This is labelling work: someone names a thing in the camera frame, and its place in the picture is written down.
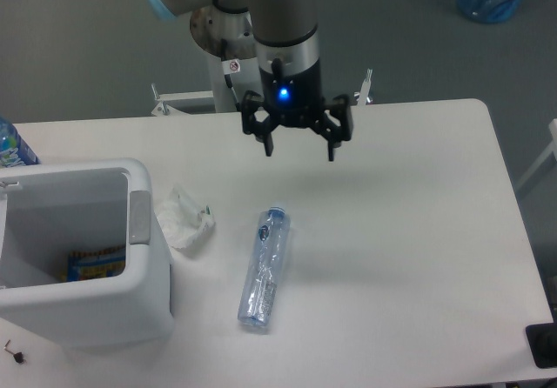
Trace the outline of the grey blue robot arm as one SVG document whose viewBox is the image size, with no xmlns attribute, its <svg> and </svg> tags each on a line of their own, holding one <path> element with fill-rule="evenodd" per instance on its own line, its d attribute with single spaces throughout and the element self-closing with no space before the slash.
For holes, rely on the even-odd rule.
<svg viewBox="0 0 557 388">
<path fill-rule="evenodd" d="M 273 151 L 279 126 L 310 129 L 327 142 L 328 158 L 352 138 L 350 98 L 327 102 L 322 91 L 315 0 L 147 0 L 162 19 L 205 10 L 207 36 L 222 62 L 256 57 L 260 89 L 224 74 L 242 129 Z"/>
</svg>

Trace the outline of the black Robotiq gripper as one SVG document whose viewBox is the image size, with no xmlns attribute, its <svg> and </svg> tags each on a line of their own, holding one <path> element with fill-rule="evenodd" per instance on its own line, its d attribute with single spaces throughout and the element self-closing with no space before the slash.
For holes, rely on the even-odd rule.
<svg viewBox="0 0 557 388">
<path fill-rule="evenodd" d="M 323 99 L 319 47 L 299 43 L 286 47 L 258 45 L 258 66 L 264 96 L 248 90 L 242 99 L 242 129 L 253 135 L 272 155 L 272 132 L 278 126 L 310 128 L 327 142 L 329 162 L 343 142 L 352 139 L 350 97 L 341 94 L 327 102 Z M 257 120 L 256 113 L 266 114 Z"/>
</svg>

